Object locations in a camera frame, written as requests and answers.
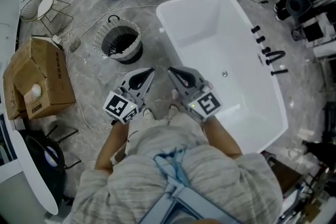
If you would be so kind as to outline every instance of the freestanding bathtub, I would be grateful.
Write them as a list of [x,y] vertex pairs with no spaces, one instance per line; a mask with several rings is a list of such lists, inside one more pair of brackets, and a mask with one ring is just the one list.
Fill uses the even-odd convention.
[[214,85],[223,104],[216,116],[243,153],[261,152],[284,133],[277,78],[236,0],[171,0],[156,14],[172,64],[195,68]]

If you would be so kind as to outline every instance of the gray shirt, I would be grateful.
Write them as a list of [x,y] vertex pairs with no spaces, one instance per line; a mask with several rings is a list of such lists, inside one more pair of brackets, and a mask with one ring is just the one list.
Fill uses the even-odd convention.
[[233,160],[182,128],[157,126],[134,141],[131,155],[111,175],[97,170],[82,174],[71,223],[139,222],[167,186],[152,157],[181,145],[188,146],[182,168],[198,193],[243,223],[277,221],[282,194],[262,155]]

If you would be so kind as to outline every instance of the shoe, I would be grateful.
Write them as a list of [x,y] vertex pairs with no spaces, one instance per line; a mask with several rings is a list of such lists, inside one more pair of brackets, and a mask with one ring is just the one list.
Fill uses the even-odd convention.
[[145,121],[155,120],[155,116],[151,109],[145,109],[143,111],[143,119]]
[[177,114],[179,114],[179,112],[180,112],[180,109],[176,105],[171,104],[169,106],[168,118],[169,119],[174,118]]

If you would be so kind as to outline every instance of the trash can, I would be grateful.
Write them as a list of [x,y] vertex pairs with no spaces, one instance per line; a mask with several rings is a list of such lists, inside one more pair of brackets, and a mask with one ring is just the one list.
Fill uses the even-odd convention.
[[125,65],[136,62],[143,53],[140,28],[117,15],[111,15],[99,29],[93,47],[100,55]]

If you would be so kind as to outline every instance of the gray marble tile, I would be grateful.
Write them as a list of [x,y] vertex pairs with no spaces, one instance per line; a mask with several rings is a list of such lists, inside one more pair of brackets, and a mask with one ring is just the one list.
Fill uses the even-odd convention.
[[[65,11],[73,15],[74,25],[86,22],[114,8],[121,0],[63,0],[71,6]],[[168,0],[126,0],[118,8],[158,5]],[[320,70],[313,64],[312,52],[308,51],[301,42],[295,42],[290,36],[295,22],[288,19],[277,22],[274,19],[273,5],[260,5],[250,0],[238,0],[254,25],[261,26],[265,35],[265,45],[272,50],[284,50],[287,55],[275,62],[274,68],[284,65],[289,69],[288,74],[278,76],[280,88],[286,106],[289,128],[287,132],[269,147],[278,158],[290,167],[305,173],[314,167],[316,160],[311,156],[302,156],[303,148],[299,133],[311,131],[312,140],[319,140],[323,130],[322,107],[326,97],[319,93],[322,85]],[[112,59],[103,59],[93,49],[93,41],[99,28],[106,22],[107,16],[97,22],[82,38],[81,45],[75,52],[67,53],[69,75],[77,100],[80,102],[87,121],[96,130],[110,126],[111,118],[102,110],[102,105],[110,90],[115,89],[123,76],[136,68],[154,67],[156,78],[147,96],[146,103],[152,108],[158,118],[165,116],[171,103],[173,88],[168,79],[166,69],[170,60],[163,51],[162,40],[159,38],[159,21],[155,7],[125,9],[112,12],[136,23],[142,31],[144,54],[142,58],[131,65],[121,65]],[[95,20],[74,29],[79,37]],[[46,34],[39,22],[22,23],[20,39],[24,40],[30,34]],[[74,41],[73,34],[65,40],[63,46],[67,50]],[[67,162],[71,163],[80,158],[82,163],[67,171],[67,189],[69,195],[74,195],[79,184],[82,171],[93,167],[95,159],[108,136],[109,130],[95,133],[88,128],[83,120],[78,104],[75,104],[56,116],[59,124],[75,127],[78,134],[61,143]],[[49,120],[40,119],[32,125],[42,126],[50,130],[54,124]]]

